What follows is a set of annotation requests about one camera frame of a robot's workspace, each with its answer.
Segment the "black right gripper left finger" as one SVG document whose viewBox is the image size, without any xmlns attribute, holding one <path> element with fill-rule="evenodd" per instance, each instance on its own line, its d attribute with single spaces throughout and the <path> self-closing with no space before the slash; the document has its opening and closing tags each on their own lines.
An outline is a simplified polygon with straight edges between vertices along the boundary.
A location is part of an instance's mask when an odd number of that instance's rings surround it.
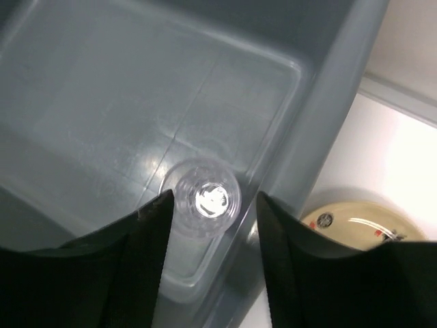
<svg viewBox="0 0 437 328">
<path fill-rule="evenodd" d="M 165 191 L 56 248 L 1 248 L 2 327 L 151 327 L 173 220 Z"/>
</svg>

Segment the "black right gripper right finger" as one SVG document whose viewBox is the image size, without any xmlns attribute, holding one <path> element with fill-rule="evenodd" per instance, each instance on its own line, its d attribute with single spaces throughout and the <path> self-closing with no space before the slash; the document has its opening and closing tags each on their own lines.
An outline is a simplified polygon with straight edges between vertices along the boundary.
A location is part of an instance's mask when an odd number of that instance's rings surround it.
<svg viewBox="0 0 437 328">
<path fill-rule="evenodd" d="M 273 327 L 435 327 L 436 244 L 386 242 L 359 251 L 256 198 Z"/>
</svg>

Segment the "cream plate with calligraphy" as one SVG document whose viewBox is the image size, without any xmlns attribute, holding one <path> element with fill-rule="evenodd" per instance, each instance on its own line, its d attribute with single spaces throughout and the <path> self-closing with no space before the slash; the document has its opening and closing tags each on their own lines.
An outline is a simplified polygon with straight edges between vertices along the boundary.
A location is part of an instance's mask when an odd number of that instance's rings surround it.
<svg viewBox="0 0 437 328">
<path fill-rule="evenodd" d="M 407 217 L 373 202 L 330 203 L 301 221 L 326 238 L 363 251 L 390 241 L 427 240 Z"/>
</svg>

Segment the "clear cup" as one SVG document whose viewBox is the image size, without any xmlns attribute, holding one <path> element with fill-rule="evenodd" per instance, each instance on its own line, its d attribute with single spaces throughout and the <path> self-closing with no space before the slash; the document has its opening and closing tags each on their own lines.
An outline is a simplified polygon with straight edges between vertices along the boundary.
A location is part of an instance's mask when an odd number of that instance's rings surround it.
<svg viewBox="0 0 437 328">
<path fill-rule="evenodd" d="M 239 182 L 224 163 L 210 158 L 188 158 L 171 167 L 159 193 L 174 196 L 172 227 L 176 234 L 208 240 L 224 234 L 242 207 Z"/>
</svg>

